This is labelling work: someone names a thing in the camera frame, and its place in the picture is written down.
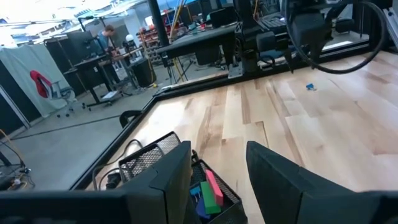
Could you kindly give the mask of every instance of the black monitor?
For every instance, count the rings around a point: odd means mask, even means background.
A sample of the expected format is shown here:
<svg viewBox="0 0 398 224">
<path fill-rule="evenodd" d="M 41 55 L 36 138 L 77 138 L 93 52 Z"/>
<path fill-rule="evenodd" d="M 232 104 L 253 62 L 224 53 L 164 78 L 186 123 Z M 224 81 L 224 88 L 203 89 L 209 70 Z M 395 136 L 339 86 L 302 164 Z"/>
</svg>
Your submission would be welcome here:
<svg viewBox="0 0 398 224">
<path fill-rule="evenodd" d="M 97 39 L 93 38 L 91 32 L 71 32 L 67 34 L 76 57 L 86 60 L 96 56 L 104 55 L 104 46 L 100 46 Z"/>
<path fill-rule="evenodd" d="M 279 0 L 262 0 L 261 11 L 263 16 L 280 12 Z"/>
</svg>

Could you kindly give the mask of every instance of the black metal frame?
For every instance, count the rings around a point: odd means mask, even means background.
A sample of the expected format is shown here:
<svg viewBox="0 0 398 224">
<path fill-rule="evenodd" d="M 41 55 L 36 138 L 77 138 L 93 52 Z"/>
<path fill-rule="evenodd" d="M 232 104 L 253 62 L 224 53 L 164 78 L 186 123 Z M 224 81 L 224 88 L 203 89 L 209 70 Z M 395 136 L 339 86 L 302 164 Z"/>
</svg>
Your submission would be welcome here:
<svg viewBox="0 0 398 224">
<path fill-rule="evenodd" d="M 369 41 L 364 40 L 362 42 L 326 50 L 321 54 L 320 61 L 330 62 L 353 55 L 363 54 L 369 52 L 370 50 L 371 46 Z M 307 66 L 308 65 L 306 63 L 301 62 L 296 64 L 295 69 Z M 159 101 L 289 71 L 288 65 L 280 65 L 250 77 L 241 76 L 232 79 L 228 79 L 228 77 L 224 76 L 214 77 L 207 80 L 188 83 L 186 85 L 166 88 L 163 91 L 160 91 L 153 96 L 148 104 L 145 105 L 144 109 L 141 111 L 142 113 L 139 116 L 136 116 L 126 127 L 123 128 L 122 132 L 116 137 L 116 139 L 97 157 L 97 159 L 89 166 L 89 168 L 87 168 L 87 170 L 84 171 L 78 180 L 70 187 L 70 190 L 85 189 L 91 183 L 91 173 L 93 169 L 97 166 L 107 163 L 110 160 L 114 153 L 119 150 L 122 144 L 130 136 L 131 132 L 133 132 L 139 126 L 140 122 Z"/>
</svg>

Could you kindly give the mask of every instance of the electrical cord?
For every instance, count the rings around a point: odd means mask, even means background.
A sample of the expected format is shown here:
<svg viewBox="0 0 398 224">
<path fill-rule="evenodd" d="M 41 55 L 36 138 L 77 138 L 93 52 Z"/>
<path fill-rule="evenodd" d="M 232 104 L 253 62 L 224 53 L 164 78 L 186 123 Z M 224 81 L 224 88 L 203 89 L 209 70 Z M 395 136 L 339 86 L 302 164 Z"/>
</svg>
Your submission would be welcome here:
<svg viewBox="0 0 398 224">
<path fill-rule="evenodd" d="M 104 176 L 101 177 L 101 180 L 99 181 L 99 184 L 98 184 L 98 191 L 101 191 L 101 184 L 102 184 L 102 181 L 104 181 L 105 177 L 108 176 L 108 174 L 110 174 L 116 170 L 120 170 L 120 169 L 118 167 L 110 169 L 109 171 L 107 171 L 107 173 L 104 174 Z"/>
<path fill-rule="evenodd" d="M 176 68 L 177 71 L 178 71 L 178 75 L 180 76 L 180 79 L 184 82 L 184 78 L 182 77 L 181 71 L 180 71 L 180 69 L 179 69 L 178 66 L 177 66 L 177 62 L 175 61 L 175 58 L 173 58 L 173 62 L 174 62 L 175 68 Z"/>
<path fill-rule="evenodd" d="M 7 148 L 9 148 L 15 155 L 17 155 L 19 161 L 21 162 L 19 165 L 22 166 L 22 165 L 23 165 L 23 162 L 22 162 L 22 159 L 21 159 L 21 157 L 19 156 L 19 154 L 18 154 L 15 150 L 13 150 L 11 147 L 9 147 L 9 146 L 6 144 L 6 142 L 0 142 L 0 143 L 1 143 L 0 146 L 5 145 L 5 146 L 6 146 Z"/>
<path fill-rule="evenodd" d="M 371 2 L 364 2 L 364 1 L 358 2 L 360 4 L 364 4 L 366 6 L 369 6 L 377 14 L 377 17 L 379 18 L 380 25 L 381 25 L 381 40 L 379 41 L 378 45 L 374 49 L 374 52 L 368 58 L 366 58 L 363 62 L 357 64 L 356 66 L 354 66 L 352 68 L 344 69 L 344 70 L 334 70 L 334 69 L 322 67 L 321 65 L 319 65 L 319 64 L 315 63 L 314 61 L 312 61 L 311 59 L 309 59 L 308 56 L 304 53 L 304 51 L 300 47 L 300 45 L 295 40 L 294 35 L 293 35 L 292 25 L 291 25 L 291 22 L 292 22 L 291 21 L 291 16 L 292 15 L 290 14 L 289 3 L 290 3 L 290 1 L 287 1 L 284 4 L 284 12 L 285 12 L 285 15 L 286 15 L 287 33 L 290 36 L 290 39 L 291 39 L 294 47 L 296 48 L 297 53 L 302 58 L 302 60 L 304 60 L 307 64 L 313 66 L 314 68 L 319 69 L 320 71 L 327 72 L 327 73 L 330 73 L 330 74 L 335 74 L 335 75 L 342 75 L 342 74 L 346 74 L 346 73 L 357 71 L 360 68 L 363 68 L 365 65 L 367 65 L 370 61 L 372 61 L 375 58 L 375 56 L 381 51 L 381 49 L 383 48 L 384 44 L 386 43 L 386 40 L 387 40 L 387 37 L 386 37 L 386 35 L 387 35 L 387 24 L 386 24 L 386 20 L 384 18 L 384 14 L 381 11 L 381 9 L 378 8 L 374 3 L 371 3 Z"/>
<path fill-rule="evenodd" d="M 0 167 L 12 167 L 12 166 L 20 167 L 21 164 L 11 164 L 10 166 L 1 165 Z M 14 169 L 12 170 L 12 172 L 14 173 L 14 175 L 0 175 L 0 176 L 2 176 L 2 177 L 17 177 L 18 176 Z"/>
<path fill-rule="evenodd" d="M 30 185 L 32 186 L 32 189 L 34 189 L 36 187 L 36 183 L 32 180 L 32 176 L 30 175 L 26 175 L 27 177 L 27 181 L 30 183 Z"/>
<path fill-rule="evenodd" d="M 8 143 L 11 145 L 11 147 L 8 146 L 5 142 L 1 142 L 2 145 L 5 145 L 5 146 L 8 147 L 12 152 L 14 152 L 15 155 L 17 155 L 17 157 L 18 157 L 18 159 L 19 159 L 19 162 L 21 163 L 21 167 L 22 167 L 22 166 L 25 166 L 25 162 L 24 162 L 24 160 L 22 160 L 22 157 L 21 157 L 21 155 L 20 155 L 20 152 L 19 152 L 18 148 L 15 147 L 15 145 L 11 142 L 11 139 L 8 137 L 8 135 L 7 135 L 2 129 L 0 129 L 0 133 L 2 133 L 2 135 L 7 139 Z"/>
<path fill-rule="evenodd" d="M 256 6 L 254 7 L 254 13 L 253 13 L 253 19 L 256 18 L 256 13 L 257 13 L 257 7 L 259 5 L 259 0 L 256 0 Z"/>
<path fill-rule="evenodd" d="M 136 142 L 136 143 L 139 145 L 140 148 L 143 148 L 143 146 L 142 146 L 142 144 L 141 144 L 140 141 L 138 141 L 137 139 L 132 139 L 132 140 L 130 140 L 130 141 L 127 143 L 127 145 L 126 145 L 126 147 L 124 148 L 122 154 L 121 154 L 117 159 L 115 159 L 114 161 L 109 162 L 109 163 L 107 163 L 107 164 L 105 164 L 105 165 L 95 167 L 95 168 L 93 169 L 93 172 L 91 173 L 91 178 L 92 178 L 92 181 L 93 181 L 94 190 L 98 190 L 97 182 L 96 182 L 96 179 L 95 179 L 96 171 L 99 170 L 99 169 L 102 169 L 102 168 L 104 168 L 104 167 L 106 167 L 106 166 L 112 165 L 112 164 L 114 164 L 115 162 L 119 161 L 119 160 L 125 155 L 125 153 L 126 153 L 127 150 L 129 149 L 129 146 L 130 146 L 131 143 L 133 143 L 133 142 Z"/>
</svg>

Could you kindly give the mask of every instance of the green block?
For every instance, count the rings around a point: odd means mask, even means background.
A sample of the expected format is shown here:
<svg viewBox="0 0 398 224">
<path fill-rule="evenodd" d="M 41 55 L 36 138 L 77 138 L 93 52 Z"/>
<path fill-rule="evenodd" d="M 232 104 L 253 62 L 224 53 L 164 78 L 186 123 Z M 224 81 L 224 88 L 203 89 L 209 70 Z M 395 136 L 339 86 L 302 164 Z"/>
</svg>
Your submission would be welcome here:
<svg viewBox="0 0 398 224">
<path fill-rule="evenodd" d="M 200 182 L 201 193 L 203 201 L 205 202 L 205 211 L 207 215 L 220 213 L 221 208 L 217 205 L 214 198 L 213 191 L 207 181 Z"/>
</svg>

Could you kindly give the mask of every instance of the white curtain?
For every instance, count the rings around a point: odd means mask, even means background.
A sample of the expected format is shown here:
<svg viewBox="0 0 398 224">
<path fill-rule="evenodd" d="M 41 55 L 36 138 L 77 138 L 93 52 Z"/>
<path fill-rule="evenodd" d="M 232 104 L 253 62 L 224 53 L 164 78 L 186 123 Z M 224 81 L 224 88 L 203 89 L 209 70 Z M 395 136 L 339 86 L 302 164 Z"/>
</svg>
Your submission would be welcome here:
<svg viewBox="0 0 398 224">
<path fill-rule="evenodd" d="M 30 71 L 36 70 L 52 83 L 60 81 L 61 88 L 69 86 L 45 45 L 23 45 L 15 49 L 3 48 L 0 50 L 0 60 L 43 117 L 66 105 L 64 100 L 49 100 L 41 97 L 37 92 L 35 82 L 30 77 Z"/>
</svg>

